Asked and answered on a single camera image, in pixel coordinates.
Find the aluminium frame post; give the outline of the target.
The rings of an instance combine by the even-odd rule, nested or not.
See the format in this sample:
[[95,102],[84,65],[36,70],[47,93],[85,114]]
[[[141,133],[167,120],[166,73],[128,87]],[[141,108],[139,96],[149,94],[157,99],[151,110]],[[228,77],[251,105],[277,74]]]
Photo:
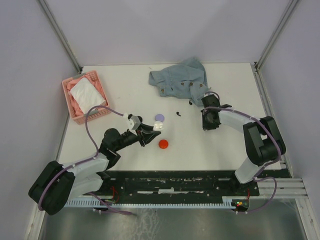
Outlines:
[[50,26],[53,29],[53,32],[55,33],[58,41],[60,42],[63,50],[67,54],[69,60],[71,61],[73,67],[75,68],[77,73],[81,73],[83,70],[83,67],[80,65],[79,61],[77,60],[75,54],[73,53],[71,46],[63,33],[61,27],[59,26],[48,2],[46,0],[37,0],[36,1],[43,11],[47,21],[49,22]]
[[280,38],[282,32],[285,30],[287,24],[289,23],[290,19],[292,18],[295,10],[297,9],[298,5],[300,4],[300,0],[290,0],[285,7],[274,31],[272,32],[266,46],[264,47],[259,59],[254,64],[255,70],[258,72],[267,61],[267,58],[271,54],[274,46],[276,45],[278,39]]

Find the blue denim jacket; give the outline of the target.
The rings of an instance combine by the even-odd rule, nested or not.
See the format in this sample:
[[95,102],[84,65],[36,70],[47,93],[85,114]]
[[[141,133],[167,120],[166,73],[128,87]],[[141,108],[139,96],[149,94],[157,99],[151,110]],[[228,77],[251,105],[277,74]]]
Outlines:
[[148,83],[156,87],[161,97],[189,99],[198,107],[203,106],[202,98],[210,91],[205,67],[195,57],[151,71]]

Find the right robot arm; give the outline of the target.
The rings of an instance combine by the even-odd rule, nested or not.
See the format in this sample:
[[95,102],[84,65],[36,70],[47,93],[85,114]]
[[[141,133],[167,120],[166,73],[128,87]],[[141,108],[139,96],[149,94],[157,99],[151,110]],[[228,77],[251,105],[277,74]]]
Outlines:
[[232,108],[229,104],[220,104],[214,94],[202,99],[202,129],[215,130],[226,125],[244,136],[246,159],[234,172],[233,180],[229,183],[231,193],[242,195],[248,189],[249,182],[269,165],[281,160],[286,153],[286,145],[275,119],[271,116],[256,118]]

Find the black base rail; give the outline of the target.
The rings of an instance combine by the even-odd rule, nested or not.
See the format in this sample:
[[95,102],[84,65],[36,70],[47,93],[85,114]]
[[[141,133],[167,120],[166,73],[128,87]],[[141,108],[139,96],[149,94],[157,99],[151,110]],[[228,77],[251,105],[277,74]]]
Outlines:
[[223,197],[257,197],[254,181],[239,185],[232,170],[105,171],[97,196],[115,197],[119,204],[222,203]]

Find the pink plastic basket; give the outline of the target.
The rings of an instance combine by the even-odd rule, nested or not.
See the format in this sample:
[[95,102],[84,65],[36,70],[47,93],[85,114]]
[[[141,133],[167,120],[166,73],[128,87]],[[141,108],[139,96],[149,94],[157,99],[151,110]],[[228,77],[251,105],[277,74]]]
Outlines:
[[87,71],[62,81],[71,119],[81,125],[110,113],[101,106],[109,106],[108,98],[96,70]]

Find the left aluminium frame post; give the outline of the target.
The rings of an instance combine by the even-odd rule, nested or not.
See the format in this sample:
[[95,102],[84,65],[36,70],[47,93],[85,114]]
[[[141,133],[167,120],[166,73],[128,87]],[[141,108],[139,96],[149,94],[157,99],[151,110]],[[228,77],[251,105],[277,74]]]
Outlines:
[[37,0],[36,1],[43,11],[47,21],[49,22],[50,26],[53,29],[53,32],[55,33],[58,41],[60,42],[63,50],[67,54],[69,60],[71,61],[73,67],[75,68],[77,73],[81,73],[83,70],[83,67],[80,65],[79,61],[77,60],[75,54],[73,53],[71,46],[63,33],[61,27],[59,26],[48,2],[46,0]]

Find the purple earbud case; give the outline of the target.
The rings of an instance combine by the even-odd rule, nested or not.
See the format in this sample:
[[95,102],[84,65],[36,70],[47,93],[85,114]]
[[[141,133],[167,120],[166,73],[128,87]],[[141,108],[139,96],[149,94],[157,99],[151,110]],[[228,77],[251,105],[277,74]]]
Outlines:
[[164,122],[164,120],[165,120],[165,117],[164,117],[164,115],[163,114],[157,114],[156,116],[155,116],[155,121],[156,122]]

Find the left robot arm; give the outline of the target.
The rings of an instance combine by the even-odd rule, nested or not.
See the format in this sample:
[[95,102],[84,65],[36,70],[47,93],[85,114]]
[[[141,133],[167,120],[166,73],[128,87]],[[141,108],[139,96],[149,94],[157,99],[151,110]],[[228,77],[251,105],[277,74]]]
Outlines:
[[106,195],[111,183],[106,180],[106,170],[111,169],[121,156],[118,151],[139,143],[142,147],[161,134],[164,124],[153,125],[129,121],[130,128],[119,133],[115,128],[105,131],[96,152],[87,159],[68,164],[49,162],[28,191],[28,196],[37,203],[40,211],[49,215],[58,213],[68,201],[84,194],[97,192]]

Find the white folded cloth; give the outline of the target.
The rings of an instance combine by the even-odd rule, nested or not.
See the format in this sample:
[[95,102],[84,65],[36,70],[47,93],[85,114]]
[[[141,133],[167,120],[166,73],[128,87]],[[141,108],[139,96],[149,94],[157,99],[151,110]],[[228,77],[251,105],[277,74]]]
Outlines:
[[73,97],[83,114],[87,114],[92,107],[104,106],[107,102],[96,88],[96,85],[87,77],[81,78],[69,90],[69,94]]

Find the right aluminium frame post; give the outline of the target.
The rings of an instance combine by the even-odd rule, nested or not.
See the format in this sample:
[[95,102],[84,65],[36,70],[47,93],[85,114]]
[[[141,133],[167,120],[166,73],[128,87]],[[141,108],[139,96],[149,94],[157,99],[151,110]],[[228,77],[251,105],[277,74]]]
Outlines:
[[300,0],[290,0],[285,7],[274,31],[272,32],[266,46],[264,47],[259,59],[254,64],[255,70],[258,72],[267,61],[267,58],[271,54],[274,46],[276,45],[278,39],[280,38],[282,32],[285,30],[287,24],[289,23],[290,19],[292,18],[295,10],[297,9],[298,5],[300,4]]

